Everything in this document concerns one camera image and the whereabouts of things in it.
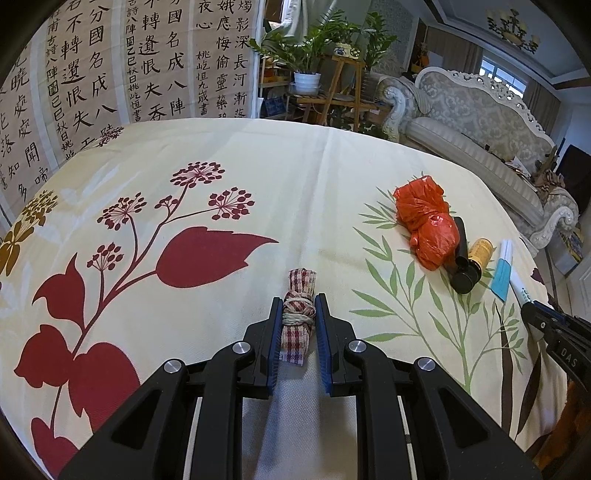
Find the white toothpaste tube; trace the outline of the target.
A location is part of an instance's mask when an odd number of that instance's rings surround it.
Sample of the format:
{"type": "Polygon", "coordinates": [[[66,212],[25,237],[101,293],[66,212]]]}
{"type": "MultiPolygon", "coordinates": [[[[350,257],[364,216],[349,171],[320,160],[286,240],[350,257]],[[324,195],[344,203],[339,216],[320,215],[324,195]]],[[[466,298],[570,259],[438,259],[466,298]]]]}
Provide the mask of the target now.
{"type": "Polygon", "coordinates": [[[514,292],[520,306],[533,301],[524,282],[513,267],[513,242],[510,239],[504,239],[501,242],[499,259],[490,289],[502,302],[507,301],[509,289],[514,292]]]}

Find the yellow label dark bottle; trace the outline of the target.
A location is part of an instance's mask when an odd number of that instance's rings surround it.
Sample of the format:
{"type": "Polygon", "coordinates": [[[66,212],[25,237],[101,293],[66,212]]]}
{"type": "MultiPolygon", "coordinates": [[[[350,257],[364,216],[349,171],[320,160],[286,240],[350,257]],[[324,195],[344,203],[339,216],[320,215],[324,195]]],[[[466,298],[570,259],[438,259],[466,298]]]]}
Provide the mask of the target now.
{"type": "Polygon", "coordinates": [[[470,293],[481,281],[483,273],[492,258],[493,244],[486,238],[479,238],[467,251],[467,256],[457,256],[455,272],[450,283],[460,295],[470,293]]]}

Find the short black tube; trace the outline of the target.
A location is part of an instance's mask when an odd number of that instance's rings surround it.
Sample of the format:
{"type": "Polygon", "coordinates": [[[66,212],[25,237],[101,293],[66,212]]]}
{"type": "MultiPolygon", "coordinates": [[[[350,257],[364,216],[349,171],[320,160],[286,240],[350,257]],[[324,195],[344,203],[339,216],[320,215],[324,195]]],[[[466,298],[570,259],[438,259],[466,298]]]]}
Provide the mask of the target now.
{"type": "Polygon", "coordinates": [[[455,271],[463,271],[468,266],[468,242],[465,224],[461,217],[455,216],[454,221],[459,232],[459,242],[455,250],[454,265],[455,271]]]}

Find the red plastic bag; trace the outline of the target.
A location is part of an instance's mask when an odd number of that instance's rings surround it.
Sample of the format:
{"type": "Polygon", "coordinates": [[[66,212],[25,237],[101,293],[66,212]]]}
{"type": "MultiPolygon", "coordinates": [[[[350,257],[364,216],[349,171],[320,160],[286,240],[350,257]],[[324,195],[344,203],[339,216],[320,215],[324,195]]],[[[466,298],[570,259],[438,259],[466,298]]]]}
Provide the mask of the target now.
{"type": "Polygon", "coordinates": [[[426,175],[398,187],[393,197],[397,220],[410,232],[410,249],[420,264],[430,271],[442,267],[460,243],[443,188],[426,175]]]}

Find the plaid cloth roll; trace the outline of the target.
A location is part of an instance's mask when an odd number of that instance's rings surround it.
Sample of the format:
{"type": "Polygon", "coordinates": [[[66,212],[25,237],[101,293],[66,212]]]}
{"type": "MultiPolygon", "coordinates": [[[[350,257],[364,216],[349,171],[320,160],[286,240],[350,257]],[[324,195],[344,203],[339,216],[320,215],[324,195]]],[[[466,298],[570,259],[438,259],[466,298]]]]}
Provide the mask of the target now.
{"type": "Polygon", "coordinates": [[[281,314],[280,361],[304,366],[315,328],[315,280],[305,268],[290,270],[281,314]]]}

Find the storage box with items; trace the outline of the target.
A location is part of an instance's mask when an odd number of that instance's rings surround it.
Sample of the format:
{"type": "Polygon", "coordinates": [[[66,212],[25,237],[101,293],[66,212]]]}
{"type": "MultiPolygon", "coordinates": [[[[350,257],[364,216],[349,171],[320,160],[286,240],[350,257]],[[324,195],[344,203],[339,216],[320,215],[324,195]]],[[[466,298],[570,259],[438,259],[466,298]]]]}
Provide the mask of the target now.
{"type": "Polygon", "coordinates": [[[578,227],[570,232],[556,229],[547,246],[556,269],[568,276],[583,260],[584,236],[578,227]]]}

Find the ornate white sofa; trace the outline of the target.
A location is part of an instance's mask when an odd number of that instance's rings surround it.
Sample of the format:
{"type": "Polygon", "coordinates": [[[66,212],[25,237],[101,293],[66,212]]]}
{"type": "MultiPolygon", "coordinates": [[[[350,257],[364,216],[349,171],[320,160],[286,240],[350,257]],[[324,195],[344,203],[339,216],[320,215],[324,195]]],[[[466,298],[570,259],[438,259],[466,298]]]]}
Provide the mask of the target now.
{"type": "Polygon", "coordinates": [[[521,97],[478,74],[428,67],[415,80],[378,77],[376,96],[390,105],[388,139],[439,156],[478,176],[520,231],[526,246],[544,249],[579,220],[560,182],[539,184],[554,141],[521,97]]]}

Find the ceiling chandelier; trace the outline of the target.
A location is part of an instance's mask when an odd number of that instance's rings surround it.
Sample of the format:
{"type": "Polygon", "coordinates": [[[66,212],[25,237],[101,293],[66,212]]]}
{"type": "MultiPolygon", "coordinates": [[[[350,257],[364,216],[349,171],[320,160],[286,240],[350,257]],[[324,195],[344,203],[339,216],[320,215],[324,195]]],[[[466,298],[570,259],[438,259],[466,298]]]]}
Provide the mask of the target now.
{"type": "Polygon", "coordinates": [[[514,8],[486,11],[488,29],[504,41],[519,50],[535,54],[540,46],[540,39],[536,35],[528,35],[528,27],[520,19],[520,13],[514,8]]]}

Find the wooden plant stand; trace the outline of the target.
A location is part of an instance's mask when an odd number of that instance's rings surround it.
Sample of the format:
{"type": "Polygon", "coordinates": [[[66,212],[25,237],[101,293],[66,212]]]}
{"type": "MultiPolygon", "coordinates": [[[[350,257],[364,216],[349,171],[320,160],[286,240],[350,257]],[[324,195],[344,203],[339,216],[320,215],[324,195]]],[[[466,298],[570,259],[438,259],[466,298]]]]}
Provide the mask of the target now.
{"type": "Polygon", "coordinates": [[[339,108],[342,116],[352,115],[351,130],[360,133],[363,114],[378,110],[374,99],[363,97],[365,64],[362,60],[349,57],[324,55],[321,65],[328,61],[334,64],[328,90],[318,90],[318,94],[315,96],[295,96],[295,104],[303,112],[301,121],[304,124],[328,126],[329,115],[335,108],[339,108]]]}

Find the tall green plant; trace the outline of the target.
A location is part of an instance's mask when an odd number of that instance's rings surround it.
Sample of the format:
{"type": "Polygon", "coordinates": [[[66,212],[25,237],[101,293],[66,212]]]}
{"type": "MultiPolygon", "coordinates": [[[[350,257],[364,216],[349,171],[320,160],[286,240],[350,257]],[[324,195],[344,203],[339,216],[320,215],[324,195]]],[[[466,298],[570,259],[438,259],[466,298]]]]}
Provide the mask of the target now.
{"type": "Polygon", "coordinates": [[[398,40],[397,35],[389,33],[385,17],[379,12],[369,12],[362,30],[366,39],[366,53],[363,63],[370,71],[388,53],[391,45],[398,40]]]}

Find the calligraphy folding screen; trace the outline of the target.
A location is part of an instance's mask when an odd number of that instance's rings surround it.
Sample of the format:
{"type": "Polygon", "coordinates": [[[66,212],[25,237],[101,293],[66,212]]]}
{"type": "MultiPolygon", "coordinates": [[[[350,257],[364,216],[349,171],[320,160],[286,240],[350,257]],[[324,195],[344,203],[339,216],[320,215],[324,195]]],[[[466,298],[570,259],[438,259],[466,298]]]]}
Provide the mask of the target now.
{"type": "Polygon", "coordinates": [[[1,225],[106,130],[252,118],[259,1],[67,1],[1,86],[1,225]]]}

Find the metal shelf rack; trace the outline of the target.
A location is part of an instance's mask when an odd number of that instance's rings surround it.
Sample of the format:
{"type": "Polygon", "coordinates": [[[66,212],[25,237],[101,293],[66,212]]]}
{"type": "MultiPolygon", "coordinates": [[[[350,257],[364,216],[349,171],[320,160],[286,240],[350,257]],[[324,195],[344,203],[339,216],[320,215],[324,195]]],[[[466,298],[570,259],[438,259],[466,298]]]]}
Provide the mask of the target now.
{"type": "Polygon", "coordinates": [[[259,118],[271,120],[291,120],[294,106],[291,104],[291,81],[293,72],[287,65],[262,57],[259,62],[259,118]]]}

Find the potted plant white pot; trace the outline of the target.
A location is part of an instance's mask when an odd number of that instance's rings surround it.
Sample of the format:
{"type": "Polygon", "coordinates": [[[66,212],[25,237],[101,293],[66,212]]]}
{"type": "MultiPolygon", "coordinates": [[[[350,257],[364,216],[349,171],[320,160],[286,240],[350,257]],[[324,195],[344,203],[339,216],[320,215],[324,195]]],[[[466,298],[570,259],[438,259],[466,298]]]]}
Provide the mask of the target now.
{"type": "Polygon", "coordinates": [[[301,40],[276,28],[264,34],[259,42],[250,39],[249,47],[260,56],[290,68],[294,73],[295,94],[314,97],[318,95],[322,78],[318,64],[340,25],[338,18],[326,18],[312,26],[301,40]]]}

